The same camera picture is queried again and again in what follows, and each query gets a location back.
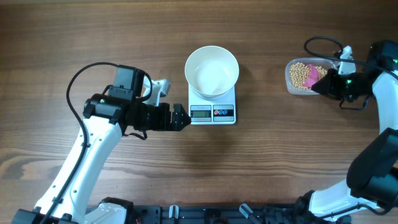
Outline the pink measuring scoop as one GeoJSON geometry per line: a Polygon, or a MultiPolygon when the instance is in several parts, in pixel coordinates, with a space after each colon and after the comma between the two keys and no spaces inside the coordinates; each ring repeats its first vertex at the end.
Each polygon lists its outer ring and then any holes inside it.
{"type": "Polygon", "coordinates": [[[303,83],[304,87],[311,88],[314,84],[316,84],[318,77],[319,77],[319,71],[316,67],[313,65],[307,65],[307,68],[309,69],[309,74],[308,78],[306,81],[303,83]]]}

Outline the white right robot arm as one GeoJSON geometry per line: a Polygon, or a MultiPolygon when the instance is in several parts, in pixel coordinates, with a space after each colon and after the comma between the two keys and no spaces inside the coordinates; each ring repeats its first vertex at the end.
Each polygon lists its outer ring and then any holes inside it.
{"type": "Polygon", "coordinates": [[[331,58],[330,69],[311,89],[341,104],[364,96],[378,107],[379,136],[351,163],[346,179],[299,197],[290,211],[292,223],[350,223],[350,215],[369,210],[385,215],[397,206],[397,42],[371,44],[364,62],[352,59],[347,47],[331,58]]]}

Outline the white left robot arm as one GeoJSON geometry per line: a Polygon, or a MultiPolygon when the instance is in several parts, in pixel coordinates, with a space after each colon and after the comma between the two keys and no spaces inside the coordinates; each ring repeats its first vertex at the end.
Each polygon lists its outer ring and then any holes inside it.
{"type": "Polygon", "coordinates": [[[140,223],[128,200],[108,197],[87,210],[88,201],[111,151],[133,127],[135,136],[148,131],[181,131],[191,119],[180,104],[160,102],[171,84],[152,80],[136,67],[118,65],[113,84],[87,99],[77,116],[78,137],[50,188],[32,210],[19,209],[13,223],[140,223]]]}

